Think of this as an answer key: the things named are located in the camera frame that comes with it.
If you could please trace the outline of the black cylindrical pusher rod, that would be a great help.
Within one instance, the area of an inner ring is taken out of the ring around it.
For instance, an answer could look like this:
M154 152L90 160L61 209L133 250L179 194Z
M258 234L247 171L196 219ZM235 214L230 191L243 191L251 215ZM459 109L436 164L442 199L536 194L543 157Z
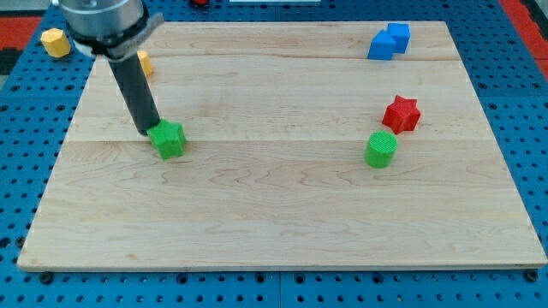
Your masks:
M147 136L147 130L159 124L160 116L138 54L109 65L136 130Z

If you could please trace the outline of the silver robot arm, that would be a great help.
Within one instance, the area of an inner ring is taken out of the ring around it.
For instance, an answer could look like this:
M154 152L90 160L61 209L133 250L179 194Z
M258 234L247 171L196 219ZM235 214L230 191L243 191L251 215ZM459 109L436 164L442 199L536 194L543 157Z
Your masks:
M152 15L142 0L52 0L51 4L63 13L78 51L102 56L109 63L136 130L147 135L160 116L138 49L164 23L164 16Z

